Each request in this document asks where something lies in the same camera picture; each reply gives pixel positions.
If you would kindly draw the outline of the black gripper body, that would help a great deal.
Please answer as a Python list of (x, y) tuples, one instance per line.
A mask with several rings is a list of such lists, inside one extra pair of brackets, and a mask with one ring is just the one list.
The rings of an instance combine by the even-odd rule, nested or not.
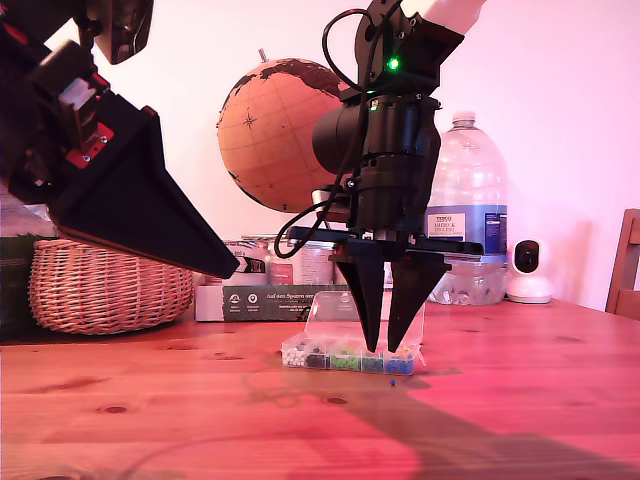
[(327, 199), (316, 200), (303, 212), (318, 209), (321, 220), (334, 215), (347, 224), (347, 230), (289, 224), (288, 235), (297, 242), (288, 254), (313, 240), (334, 243), (336, 260), (398, 260), (407, 254), (429, 257), (436, 252), (481, 255), (483, 247), (477, 242), (428, 240), (423, 233), (436, 161), (436, 154), (407, 153), (349, 159), (346, 169), (352, 176), (346, 184), (330, 187)]

